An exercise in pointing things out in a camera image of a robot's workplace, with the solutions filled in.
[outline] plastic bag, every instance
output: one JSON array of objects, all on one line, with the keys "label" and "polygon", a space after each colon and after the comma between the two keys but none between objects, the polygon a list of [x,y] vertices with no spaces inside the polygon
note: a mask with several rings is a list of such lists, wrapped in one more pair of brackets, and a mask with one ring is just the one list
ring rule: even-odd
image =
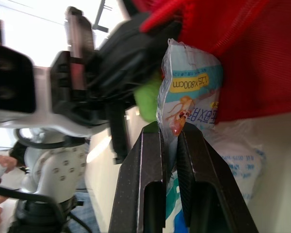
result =
[{"label": "plastic bag", "polygon": [[178,135],[186,121],[212,128],[217,114],[223,70],[210,53],[168,41],[163,58],[165,78],[158,96],[157,121],[163,133],[169,169],[174,166]]},{"label": "plastic bag", "polygon": [[254,186],[265,167],[265,154],[250,146],[243,137],[235,137],[215,130],[203,130],[204,138],[226,161],[246,204],[252,199]]},{"label": "plastic bag", "polygon": [[172,171],[167,186],[165,232],[188,232],[182,211],[177,167],[174,166],[178,135],[185,122],[202,130],[204,137],[228,163],[246,203],[252,198],[265,156],[257,143],[249,143],[250,121],[213,130],[223,79],[220,62],[211,54],[169,40],[163,59],[165,79],[158,96],[157,121]]}]

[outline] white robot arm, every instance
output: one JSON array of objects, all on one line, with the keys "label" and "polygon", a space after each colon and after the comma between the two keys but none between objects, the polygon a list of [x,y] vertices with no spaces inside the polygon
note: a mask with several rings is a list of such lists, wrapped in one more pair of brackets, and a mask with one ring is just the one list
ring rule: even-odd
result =
[{"label": "white robot arm", "polygon": [[[98,51],[91,23],[82,11],[69,7],[69,51],[59,52],[50,68],[33,67],[0,39],[0,127],[16,129],[18,142],[28,147],[25,163],[31,171],[21,192],[0,188],[0,195],[20,199],[11,232],[66,229],[85,171],[86,137],[110,128],[115,162],[126,158],[125,110],[136,104],[133,90],[161,66],[168,39],[176,38],[181,28],[170,22],[141,33],[148,16],[136,14],[123,23]],[[34,135],[31,140],[23,137],[24,128]]]}]

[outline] red fabric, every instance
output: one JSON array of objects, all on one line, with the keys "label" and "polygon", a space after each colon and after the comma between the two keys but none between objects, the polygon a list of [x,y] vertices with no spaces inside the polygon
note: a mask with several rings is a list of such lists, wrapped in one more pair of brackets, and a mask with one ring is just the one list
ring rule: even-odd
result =
[{"label": "red fabric", "polygon": [[152,0],[148,10],[153,14],[142,31],[170,19],[180,8],[179,41],[222,62],[225,81],[218,121],[291,111],[291,0],[157,2]]}]

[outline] black cable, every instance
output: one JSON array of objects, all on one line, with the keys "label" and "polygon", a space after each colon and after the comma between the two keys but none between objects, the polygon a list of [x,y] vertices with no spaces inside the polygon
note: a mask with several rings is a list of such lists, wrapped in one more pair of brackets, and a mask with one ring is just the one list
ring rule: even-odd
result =
[{"label": "black cable", "polygon": [[76,217],[71,212],[70,212],[69,215],[70,215],[71,219],[75,220],[78,224],[80,224],[81,226],[83,226],[89,233],[93,233],[92,230],[89,228],[89,226],[87,226],[81,219],[79,219],[78,217]]},{"label": "black cable", "polygon": [[50,150],[50,149],[57,149],[61,147],[76,147],[80,146],[85,143],[85,138],[76,138],[65,136],[64,141],[56,142],[56,143],[35,143],[26,138],[24,138],[21,133],[20,129],[15,129],[15,134],[18,138],[18,142],[26,147],[33,147],[36,149],[43,149],[43,150]]},{"label": "black cable", "polygon": [[64,213],[61,206],[50,197],[46,197],[46,196],[42,196],[38,194],[21,193],[21,192],[17,192],[17,191],[7,189],[7,188],[2,188],[2,187],[0,187],[0,196],[19,199],[19,200],[39,201],[39,202],[48,203],[54,209],[58,221],[61,224],[65,223],[65,217],[64,217]]}]

